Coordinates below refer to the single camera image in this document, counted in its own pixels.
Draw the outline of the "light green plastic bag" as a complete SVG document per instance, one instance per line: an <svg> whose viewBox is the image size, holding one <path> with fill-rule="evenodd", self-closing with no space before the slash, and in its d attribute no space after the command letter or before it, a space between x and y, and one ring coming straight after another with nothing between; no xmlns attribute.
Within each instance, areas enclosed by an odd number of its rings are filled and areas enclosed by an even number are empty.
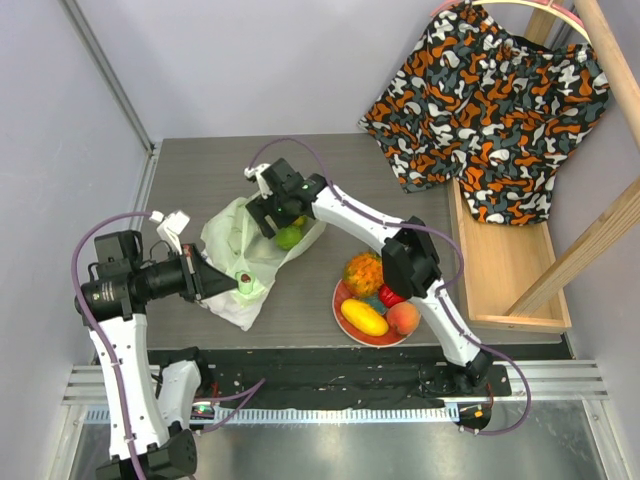
<svg viewBox="0 0 640 480"><path fill-rule="evenodd" d="M249 200L239 197L203 227L206 261L238 281L235 290L203 300L201 305L243 331L249 330L283 265L303 255L324 233L326 224L308 219L301 242L290 251L276 246L275 239L262 236L246 210Z"/></svg>

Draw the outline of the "wooden tray frame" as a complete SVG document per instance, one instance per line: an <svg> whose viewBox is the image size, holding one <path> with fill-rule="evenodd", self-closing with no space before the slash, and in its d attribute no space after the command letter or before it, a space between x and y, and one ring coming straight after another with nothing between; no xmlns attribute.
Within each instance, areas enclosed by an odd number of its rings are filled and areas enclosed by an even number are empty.
<svg viewBox="0 0 640 480"><path fill-rule="evenodd" d="M621 103L625 122L639 134L639 85L599 4L578 1L571 13L556 1L530 1L589 41ZM633 181L561 256L545 224L487 225L474 220L460 187L448 189L452 231L465 260L460 298L481 328L563 333L571 318L564 288L639 222L639 183Z"/></svg>

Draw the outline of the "fake peach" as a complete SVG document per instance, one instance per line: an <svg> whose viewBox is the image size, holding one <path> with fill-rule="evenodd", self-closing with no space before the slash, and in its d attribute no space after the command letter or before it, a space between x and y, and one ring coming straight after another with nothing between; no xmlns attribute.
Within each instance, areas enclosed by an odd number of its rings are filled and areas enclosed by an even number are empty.
<svg viewBox="0 0 640 480"><path fill-rule="evenodd" d="M400 302L387 311L386 319L399 335L407 336L418 327L421 314L412 303Z"/></svg>

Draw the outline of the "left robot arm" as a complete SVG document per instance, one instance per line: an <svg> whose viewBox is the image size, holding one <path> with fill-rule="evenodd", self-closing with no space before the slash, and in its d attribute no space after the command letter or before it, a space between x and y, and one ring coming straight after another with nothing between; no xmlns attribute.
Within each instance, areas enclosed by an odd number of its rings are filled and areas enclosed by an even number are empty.
<svg viewBox="0 0 640 480"><path fill-rule="evenodd" d="M196 347L171 355L152 373L146 307L171 295L197 303L237 282L208 264L195 244L181 242L177 231L157 233L168 248L160 261L143 251L138 231L96 237L97 259L75 298L99 356L110 414L109 458L96 470L99 479L181 479L197 469L192 403L211 391L213 375Z"/></svg>

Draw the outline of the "camouflage patterned shorts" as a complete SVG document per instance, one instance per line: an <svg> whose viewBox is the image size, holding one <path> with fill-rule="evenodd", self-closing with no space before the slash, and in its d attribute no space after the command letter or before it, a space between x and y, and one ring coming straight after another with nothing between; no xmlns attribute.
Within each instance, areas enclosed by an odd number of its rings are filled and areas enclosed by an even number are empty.
<svg viewBox="0 0 640 480"><path fill-rule="evenodd" d="M426 27L360 119L408 193L456 181L485 224L547 221L555 177L605 113L594 49L510 34L462 2Z"/></svg>

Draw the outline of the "orange fake pineapple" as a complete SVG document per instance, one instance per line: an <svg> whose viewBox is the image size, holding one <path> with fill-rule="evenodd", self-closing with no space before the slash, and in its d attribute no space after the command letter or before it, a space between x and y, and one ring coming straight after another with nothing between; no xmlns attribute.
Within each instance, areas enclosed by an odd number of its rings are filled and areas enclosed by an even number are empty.
<svg viewBox="0 0 640 480"><path fill-rule="evenodd" d="M344 268L343 281L355 297L374 295L384 283L381 257L374 252L354 256Z"/></svg>

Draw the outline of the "wooden hoop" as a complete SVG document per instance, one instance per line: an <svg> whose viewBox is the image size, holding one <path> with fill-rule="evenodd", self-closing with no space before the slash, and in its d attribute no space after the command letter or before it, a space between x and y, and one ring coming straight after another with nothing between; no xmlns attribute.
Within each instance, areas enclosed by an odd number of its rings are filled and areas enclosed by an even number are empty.
<svg viewBox="0 0 640 480"><path fill-rule="evenodd" d="M543 13L549 14L565 24L569 25L576 31L580 31L583 36L586 35L585 26L582 20L569 9L564 7L559 1L553 0L483 0L472 1L474 5L487 6L487 5L514 5L517 7L525 7Z"/></svg>

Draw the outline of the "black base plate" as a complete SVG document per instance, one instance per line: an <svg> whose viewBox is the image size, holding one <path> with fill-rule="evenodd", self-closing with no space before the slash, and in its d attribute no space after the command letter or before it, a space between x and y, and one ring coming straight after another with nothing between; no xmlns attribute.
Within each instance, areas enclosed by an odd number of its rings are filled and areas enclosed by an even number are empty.
<svg viewBox="0 0 640 480"><path fill-rule="evenodd" d="M433 346L202 350L199 362L209 370L196 399L220 398L227 408L253 386L249 407L300 410L430 408L511 391L496 367L480 385L463 385Z"/></svg>

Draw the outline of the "fake yellow lemon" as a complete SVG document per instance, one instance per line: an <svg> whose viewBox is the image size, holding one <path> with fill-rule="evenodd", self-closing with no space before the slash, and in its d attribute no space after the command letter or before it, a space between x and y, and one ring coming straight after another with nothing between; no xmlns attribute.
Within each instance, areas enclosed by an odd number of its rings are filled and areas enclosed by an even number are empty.
<svg viewBox="0 0 640 480"><path fill-rule="evenodd" d="M366 335L381 337L389 330L386 319L363 301L347 299L342 302L340 311L346 321Z"/></svg>

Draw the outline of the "perforated metal rail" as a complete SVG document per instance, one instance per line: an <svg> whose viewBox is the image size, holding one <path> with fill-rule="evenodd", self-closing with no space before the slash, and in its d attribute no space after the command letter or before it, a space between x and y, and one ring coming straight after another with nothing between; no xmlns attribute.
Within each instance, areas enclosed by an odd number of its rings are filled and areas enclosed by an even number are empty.
<svg viewBox="0 0 640 480"><path fill-rule="evenodd" d="M418 408L399 410L267 410L242 409L231 415L230 408L215 407L212 418L194 417L191 426L204 427L220 422L227 417L227 425L350 425L381 423L449 423L459 421L459 410L455 403L442 408Z"/></svg>

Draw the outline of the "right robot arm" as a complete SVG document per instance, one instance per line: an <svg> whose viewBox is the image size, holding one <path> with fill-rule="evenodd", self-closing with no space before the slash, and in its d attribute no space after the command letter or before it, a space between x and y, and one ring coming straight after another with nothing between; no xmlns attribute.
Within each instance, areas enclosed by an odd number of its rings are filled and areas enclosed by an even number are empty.
<svg viewBox="0 0 640 480"><path fill-rule="evenodd" d="M452 302L432 232L420 219L383 214L319 174L305 178L284 159L247 167L244 176L259 188L247 210L263 236L272 238L278 229L306 216L364 242L381 257L384 284L412 303L435 334L455 389L472 395L486 385L492 355Z"/></svg>

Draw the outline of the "fake green lime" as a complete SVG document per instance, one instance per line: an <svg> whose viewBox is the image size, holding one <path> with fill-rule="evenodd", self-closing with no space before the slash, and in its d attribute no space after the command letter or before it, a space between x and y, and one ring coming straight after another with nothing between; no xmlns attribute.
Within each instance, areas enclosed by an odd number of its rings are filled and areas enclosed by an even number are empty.
<svg viewBox="0 0 640 480"><path fill-rule="evenodd" d="M291 225L279 230L275 236L276 246L284 251L290 251L298 245L303 238L300 227Z"/></svg>

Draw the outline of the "red fake pepper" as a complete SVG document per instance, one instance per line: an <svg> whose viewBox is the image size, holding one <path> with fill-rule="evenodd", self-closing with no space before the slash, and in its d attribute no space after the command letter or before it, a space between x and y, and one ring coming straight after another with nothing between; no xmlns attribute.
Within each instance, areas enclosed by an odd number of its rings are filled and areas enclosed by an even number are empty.
<svg viewBox="0 0 640 480"><path fill-rule="evenodd" d="M405 302L406 299L395 293L386 284L383 284L378 291L378 299L386 308L391 308L399 303Z"/></svg>

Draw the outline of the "fake mango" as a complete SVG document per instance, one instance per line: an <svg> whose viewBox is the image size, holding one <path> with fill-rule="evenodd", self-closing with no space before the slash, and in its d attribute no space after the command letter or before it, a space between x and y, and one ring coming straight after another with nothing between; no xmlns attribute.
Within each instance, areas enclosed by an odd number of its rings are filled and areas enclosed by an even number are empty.
<svg viewBox="0 0 640 480"><path fill-rule="evenodd" d="M305 225L306 221L307 221L306 216L300 216L293 222L293 225L296 227L302 227Z"/></svg>

